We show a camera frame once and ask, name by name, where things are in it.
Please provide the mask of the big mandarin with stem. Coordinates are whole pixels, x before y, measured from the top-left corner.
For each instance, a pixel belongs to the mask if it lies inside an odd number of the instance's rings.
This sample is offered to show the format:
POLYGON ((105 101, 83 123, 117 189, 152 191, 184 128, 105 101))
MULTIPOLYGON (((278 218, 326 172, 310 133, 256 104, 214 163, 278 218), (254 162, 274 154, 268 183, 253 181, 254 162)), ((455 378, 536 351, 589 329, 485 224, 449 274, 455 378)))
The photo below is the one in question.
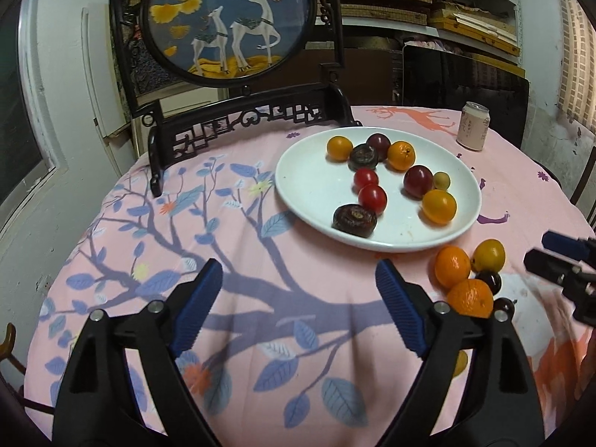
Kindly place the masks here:
POLYGON ((479 279, 466 279, 447 293, 447 303, 459 314, 489 318, 493 311, 493 294, 479 279))

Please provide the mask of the dark cherry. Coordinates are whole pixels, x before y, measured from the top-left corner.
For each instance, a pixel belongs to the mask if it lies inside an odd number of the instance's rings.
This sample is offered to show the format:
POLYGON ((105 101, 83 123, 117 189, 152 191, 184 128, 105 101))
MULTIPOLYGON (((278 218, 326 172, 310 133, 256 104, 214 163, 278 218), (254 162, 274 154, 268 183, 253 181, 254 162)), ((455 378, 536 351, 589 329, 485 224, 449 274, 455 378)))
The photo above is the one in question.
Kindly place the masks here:
POLYGON ((493 296, 496 296, 502 288, 502 279, 498 272, 491 272, 491 270, 482 270, 478 272, 475 279, 482 280, 487 286, 493 296))
POLYGON ((515 304, 508 298, 497 298, 493 302, 493 316, 497 321, 512 320, 515 313, 515 304))

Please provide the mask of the tan longan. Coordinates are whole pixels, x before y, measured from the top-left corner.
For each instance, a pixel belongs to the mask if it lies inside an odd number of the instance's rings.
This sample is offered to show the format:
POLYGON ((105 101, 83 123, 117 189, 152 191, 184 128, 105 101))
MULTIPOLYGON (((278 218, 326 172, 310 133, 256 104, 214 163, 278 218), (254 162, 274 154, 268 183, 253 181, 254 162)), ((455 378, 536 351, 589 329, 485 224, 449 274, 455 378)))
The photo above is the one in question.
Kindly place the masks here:
POLYGON ((446 172, 436 172, 433 176, 433 188, 447 191, 451 186, 451 177, 446 172))
POLYGON ((468 353, 466 350, 460 350, 457 354, 456 366, 454 367, 454 377, 462 374, 468 366, 468 353))

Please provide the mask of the red cherry tomato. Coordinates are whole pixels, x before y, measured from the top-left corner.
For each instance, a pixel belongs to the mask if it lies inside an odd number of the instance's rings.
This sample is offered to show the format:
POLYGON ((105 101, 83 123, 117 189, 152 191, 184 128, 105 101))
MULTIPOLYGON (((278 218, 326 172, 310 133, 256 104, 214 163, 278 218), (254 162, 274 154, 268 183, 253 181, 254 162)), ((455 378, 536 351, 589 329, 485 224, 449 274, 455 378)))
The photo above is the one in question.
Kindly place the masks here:
POLYGON ((377 186, 378 184, 379 177, 373 169, 359 168, 354 173, 354 189, 357 193, 367 186, 377 186))
POLYGON ((386 192, 379 185, 361 189, 358 200, 364 209, 376 215, 383 214, 388 203, 386 192))

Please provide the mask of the large dark red plum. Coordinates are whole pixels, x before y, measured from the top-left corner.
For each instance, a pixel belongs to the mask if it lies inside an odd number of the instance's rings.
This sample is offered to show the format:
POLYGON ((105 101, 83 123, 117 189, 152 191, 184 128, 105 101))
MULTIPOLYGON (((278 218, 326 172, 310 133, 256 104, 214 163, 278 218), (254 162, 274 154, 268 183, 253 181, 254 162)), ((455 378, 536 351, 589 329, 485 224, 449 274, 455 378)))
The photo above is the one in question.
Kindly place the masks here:
POLYGON ((424 165, 413 165, 404 175, 403 187, 411 197, 422 199, 433 188, 433 173, 424 165))

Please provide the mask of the small orange kumquat fruit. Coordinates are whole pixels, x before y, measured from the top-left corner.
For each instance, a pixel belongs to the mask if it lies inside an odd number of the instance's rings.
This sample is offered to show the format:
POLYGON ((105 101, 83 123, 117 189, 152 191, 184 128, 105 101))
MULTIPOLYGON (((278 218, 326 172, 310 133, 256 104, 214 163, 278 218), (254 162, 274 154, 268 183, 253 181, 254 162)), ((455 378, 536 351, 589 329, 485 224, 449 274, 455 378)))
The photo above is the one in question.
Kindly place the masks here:
POLYGON ((354 149, 352 141, 344 136, 332 137, 326 144, 326 154, 334 162, 346 162, 354 149))

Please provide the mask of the dark wooden chair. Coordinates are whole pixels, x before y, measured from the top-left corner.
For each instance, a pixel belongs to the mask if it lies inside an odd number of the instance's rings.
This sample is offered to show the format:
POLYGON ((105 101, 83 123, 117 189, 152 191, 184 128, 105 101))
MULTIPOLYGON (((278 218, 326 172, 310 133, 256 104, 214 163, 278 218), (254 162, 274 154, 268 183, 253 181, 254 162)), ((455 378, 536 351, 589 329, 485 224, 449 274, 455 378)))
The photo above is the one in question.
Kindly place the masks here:
POLYGON ((589 158, 570 202, 584 215, 592 229, 595 229, 595 162, 596 148, 593 146, 589 158))

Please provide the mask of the small mandarin behind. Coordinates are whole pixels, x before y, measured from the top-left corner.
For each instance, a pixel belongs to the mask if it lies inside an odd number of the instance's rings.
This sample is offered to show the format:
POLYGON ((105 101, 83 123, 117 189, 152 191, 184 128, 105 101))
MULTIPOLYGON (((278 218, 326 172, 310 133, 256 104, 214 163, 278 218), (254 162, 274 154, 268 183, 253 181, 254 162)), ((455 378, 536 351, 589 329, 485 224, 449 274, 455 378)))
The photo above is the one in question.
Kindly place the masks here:
POLYGON ((444 289, 451 289, 468 279, 471 269, 467 252, 454 245, 440 248, 433 263, 434 276, 444 289))

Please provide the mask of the yellow-green orange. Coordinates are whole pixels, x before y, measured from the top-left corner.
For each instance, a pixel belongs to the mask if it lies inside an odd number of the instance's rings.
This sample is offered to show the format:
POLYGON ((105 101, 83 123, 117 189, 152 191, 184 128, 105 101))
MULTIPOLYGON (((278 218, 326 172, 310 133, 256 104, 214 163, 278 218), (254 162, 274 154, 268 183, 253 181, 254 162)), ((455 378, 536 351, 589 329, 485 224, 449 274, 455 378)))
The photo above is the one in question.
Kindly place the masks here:
POLYGON ((500 272, 506 262, 506 251, 497 239, 487 239, 474 250, 471 258, 474 272, 500 272))

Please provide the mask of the large orange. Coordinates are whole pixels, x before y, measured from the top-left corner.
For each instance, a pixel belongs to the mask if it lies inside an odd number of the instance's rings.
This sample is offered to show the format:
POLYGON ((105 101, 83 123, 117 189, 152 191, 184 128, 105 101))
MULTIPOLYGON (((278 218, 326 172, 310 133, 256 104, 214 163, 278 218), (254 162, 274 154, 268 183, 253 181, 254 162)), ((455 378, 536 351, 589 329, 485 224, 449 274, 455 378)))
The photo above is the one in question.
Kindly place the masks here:
POLYGON ((434 224, 447 225, 457 214, 457 201, 447 191, 431 190, 423 196, 421 209, 434 224))

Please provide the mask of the white oval plate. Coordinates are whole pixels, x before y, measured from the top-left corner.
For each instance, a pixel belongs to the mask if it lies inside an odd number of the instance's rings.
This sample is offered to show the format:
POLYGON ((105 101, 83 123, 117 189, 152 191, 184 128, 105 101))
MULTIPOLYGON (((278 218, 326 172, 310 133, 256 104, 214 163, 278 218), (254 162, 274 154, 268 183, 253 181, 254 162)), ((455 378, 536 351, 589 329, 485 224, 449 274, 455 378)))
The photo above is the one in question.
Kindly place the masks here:
POLYGON ((481 211, 479 184, 451 151, 418 135, 375 127, 312 134, 275 170, 286 206, 321 233, 383 252, 435 248, 467 232, 481 211), (387 156, 372 148, 379 132, 387 156))

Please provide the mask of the pink deer-print tablecloth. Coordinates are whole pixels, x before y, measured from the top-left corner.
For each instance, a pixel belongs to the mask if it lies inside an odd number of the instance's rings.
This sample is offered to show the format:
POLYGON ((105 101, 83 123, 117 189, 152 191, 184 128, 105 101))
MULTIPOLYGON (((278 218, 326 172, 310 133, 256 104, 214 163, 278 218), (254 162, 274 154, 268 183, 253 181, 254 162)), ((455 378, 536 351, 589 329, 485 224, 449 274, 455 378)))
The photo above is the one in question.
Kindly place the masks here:
MULTIPOLYGON (((525 252, 545 231, 587 237, 591 227, 542 167, 496 133, 481 152, 456 141, 450 110, 358 107, 366 126, 432 140, 461 158, 483 196, 459 240, 505 247, 504 296, 533 373, 545 428, 574 404, 590 331, 555 286, 529 275, 525 252)), ((196 343, 177 361, 193 400, 226 446, 372 446, 419 369, 378 294, 380 254, 340 244, 293 217, 275 194, 274 169, 304 138, 287 122, 216 141, 167 170, 149 192, 140 159, 104 198, 39 312, 24 392, 51 405, 88 313, 133 314, 193 279, 207 259, 223 288, 196 343)))

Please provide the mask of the red cherry tomato on plate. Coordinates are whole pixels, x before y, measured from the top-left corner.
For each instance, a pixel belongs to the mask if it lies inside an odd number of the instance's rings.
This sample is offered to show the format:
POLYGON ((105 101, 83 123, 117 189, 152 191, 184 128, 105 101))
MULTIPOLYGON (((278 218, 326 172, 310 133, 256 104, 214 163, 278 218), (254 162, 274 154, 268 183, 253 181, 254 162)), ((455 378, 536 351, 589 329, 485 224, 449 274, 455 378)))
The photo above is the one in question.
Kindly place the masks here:
POLYGON ((354 173, 354 189, 357 193, 367 186, 377 186, 378 184, 379 177, 373 169, 359 168, 354 173))

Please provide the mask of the small orange on plate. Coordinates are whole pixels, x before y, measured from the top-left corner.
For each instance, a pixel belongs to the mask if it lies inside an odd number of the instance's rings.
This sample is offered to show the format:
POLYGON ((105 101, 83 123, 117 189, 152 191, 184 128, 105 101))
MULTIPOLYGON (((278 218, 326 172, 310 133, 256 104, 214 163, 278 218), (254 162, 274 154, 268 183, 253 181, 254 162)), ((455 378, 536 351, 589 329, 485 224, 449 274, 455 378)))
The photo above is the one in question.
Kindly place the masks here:
POLYGON ((415 160, 415 149, 407 141, 395 141, 387 150, 387 163, 396 172, 407 172, 414 165, 415 160))

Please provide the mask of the dark plum on plate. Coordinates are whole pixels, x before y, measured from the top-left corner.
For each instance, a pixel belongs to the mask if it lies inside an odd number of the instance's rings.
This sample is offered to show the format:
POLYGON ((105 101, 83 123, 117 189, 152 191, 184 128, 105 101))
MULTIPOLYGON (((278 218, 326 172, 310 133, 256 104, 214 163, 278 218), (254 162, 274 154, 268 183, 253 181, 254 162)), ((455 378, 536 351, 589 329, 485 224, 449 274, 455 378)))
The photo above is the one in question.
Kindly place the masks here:
POLYGON ((376 149, 378 161, 384 162, 391 146, 390 139, 383 133, 373 133, 368 137, 367 144, 376 149))

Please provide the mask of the white beverage can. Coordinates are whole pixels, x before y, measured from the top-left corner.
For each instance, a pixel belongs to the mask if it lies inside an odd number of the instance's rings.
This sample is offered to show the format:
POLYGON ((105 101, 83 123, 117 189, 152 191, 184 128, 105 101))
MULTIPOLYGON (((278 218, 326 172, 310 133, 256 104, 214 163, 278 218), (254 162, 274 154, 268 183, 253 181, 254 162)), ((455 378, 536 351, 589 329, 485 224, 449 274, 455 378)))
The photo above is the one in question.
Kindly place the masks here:
POLYGON ((481 104, 468 101, 462 110, 457 130, 457 143, 464 148, 481 151, 484 148, 489 125, 489 110, 481 104))

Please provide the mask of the black carved wooden stand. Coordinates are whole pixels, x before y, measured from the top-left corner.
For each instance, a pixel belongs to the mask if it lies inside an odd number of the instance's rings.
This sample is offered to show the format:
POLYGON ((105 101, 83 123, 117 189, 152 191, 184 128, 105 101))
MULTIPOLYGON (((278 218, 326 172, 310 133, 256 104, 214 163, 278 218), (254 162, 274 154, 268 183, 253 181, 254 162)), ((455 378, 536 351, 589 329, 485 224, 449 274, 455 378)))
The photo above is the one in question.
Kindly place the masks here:
POLYGON ((149 128, 149 189, 163 192, 164 173, 194 158, 237 127, 262 122, 352 126, 355 118, 338 73, 345 65, 339 0, 315 0, 306 43, 284 65, 230 87, 205 87, 165 70, 140 31, 142 0, 109 0, 112 44, 130 115, 149 128))

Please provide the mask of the dark chair at right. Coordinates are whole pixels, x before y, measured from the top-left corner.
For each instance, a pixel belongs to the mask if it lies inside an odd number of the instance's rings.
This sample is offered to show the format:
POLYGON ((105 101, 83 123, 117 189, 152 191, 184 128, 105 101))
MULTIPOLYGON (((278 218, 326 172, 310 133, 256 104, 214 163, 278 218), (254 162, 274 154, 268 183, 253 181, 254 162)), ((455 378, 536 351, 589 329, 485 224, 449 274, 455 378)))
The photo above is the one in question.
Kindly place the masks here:
POLYGON ((527 79, 460 54, 406 45, 402 51, 402 103, 461 111, 486 107, 490 128, 521 147, 529 100, 527 79))

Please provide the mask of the round deer embroidery screen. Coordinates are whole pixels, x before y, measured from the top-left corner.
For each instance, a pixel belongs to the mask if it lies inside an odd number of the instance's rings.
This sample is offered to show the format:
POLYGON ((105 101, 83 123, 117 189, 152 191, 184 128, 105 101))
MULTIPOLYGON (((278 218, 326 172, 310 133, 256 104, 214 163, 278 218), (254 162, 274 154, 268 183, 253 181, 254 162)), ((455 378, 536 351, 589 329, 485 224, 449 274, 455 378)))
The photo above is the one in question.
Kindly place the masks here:
POLYGON ((142 0, 140 31, 152 57, 205 87, 255 80, 302 50, 315 0, 142 0))

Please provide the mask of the window with white frame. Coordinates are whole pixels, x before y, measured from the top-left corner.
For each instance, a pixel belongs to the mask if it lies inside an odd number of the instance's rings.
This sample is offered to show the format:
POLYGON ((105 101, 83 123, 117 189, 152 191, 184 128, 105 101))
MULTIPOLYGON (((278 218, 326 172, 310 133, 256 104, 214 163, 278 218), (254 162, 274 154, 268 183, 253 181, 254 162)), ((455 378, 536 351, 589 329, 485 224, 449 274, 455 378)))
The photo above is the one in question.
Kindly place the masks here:
POLYGON ((47 105, 37 31, 39 0, 1 13, 1 226, 68 168, 47 105))

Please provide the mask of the wall shelf with boards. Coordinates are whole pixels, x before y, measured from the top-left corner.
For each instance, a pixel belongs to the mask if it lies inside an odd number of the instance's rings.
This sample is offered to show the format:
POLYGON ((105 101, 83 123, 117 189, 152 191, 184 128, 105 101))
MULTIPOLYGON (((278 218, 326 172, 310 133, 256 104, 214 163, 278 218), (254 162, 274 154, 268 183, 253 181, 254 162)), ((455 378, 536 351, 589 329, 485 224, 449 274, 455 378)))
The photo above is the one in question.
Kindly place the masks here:
POLYGON ((342 22, 502 61, 523 75, 517 0, 339 0, 342 22))

